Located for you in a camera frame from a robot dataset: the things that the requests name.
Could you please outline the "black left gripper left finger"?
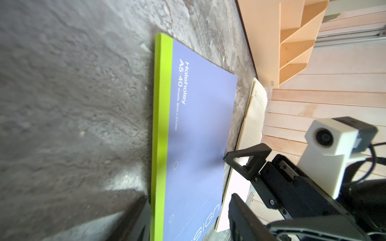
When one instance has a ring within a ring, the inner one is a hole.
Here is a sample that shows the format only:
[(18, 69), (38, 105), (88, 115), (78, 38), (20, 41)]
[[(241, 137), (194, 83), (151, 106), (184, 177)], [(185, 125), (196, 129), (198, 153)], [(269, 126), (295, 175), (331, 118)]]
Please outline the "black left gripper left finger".
[(141, 196), (106, 238), (106, 241), (149, 241), (151, 207), (147, 196)]

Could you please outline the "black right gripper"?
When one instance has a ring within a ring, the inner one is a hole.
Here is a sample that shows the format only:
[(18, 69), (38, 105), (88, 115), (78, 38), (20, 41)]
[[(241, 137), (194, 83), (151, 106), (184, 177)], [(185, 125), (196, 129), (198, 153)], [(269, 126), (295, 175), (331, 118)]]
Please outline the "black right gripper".
[(355, 221), (336, 200), (316, 185), (286, 156), (278, 154), (269, 162), (272, 149), (264, 143), (228, 152), (224, 161), (251, 181), (265, 206), (278, 210), (284, 219), (342, 215)]

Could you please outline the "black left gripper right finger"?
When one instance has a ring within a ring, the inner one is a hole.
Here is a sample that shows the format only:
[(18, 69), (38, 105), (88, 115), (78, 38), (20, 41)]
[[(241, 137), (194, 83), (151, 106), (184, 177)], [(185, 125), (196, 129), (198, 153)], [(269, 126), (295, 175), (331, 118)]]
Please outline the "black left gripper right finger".
[(236, 193), (231, 195), (228, 218), (233, 241), (271, 241), (271, 233)]

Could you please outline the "purple notebook green spine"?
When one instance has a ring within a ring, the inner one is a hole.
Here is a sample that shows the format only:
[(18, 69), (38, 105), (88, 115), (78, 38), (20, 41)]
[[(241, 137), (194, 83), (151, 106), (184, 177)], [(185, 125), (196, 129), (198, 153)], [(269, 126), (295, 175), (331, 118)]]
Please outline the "purple notebook green spine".
[(174, 38), (155, 37), (153, 241), (201, 241), (222, 209), (238, 78)]

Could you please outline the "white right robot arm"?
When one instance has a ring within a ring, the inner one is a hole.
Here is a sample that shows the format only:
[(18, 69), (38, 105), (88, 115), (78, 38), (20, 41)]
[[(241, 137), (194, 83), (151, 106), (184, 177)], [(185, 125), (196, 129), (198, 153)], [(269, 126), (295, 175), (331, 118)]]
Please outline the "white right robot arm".
[(229, 203), (231, 237), (235, 241), (383, 241), (386, 238), (386, 181), (353, 177), (362, 165), (349, 165), (338, 198), (329, 196), (308, 174), (278, 154), (267, 161), (266, 144), (228, 152), (224, 161), (250, 181), (264, 204), (283, 220), (264, 225), (240, 198)]

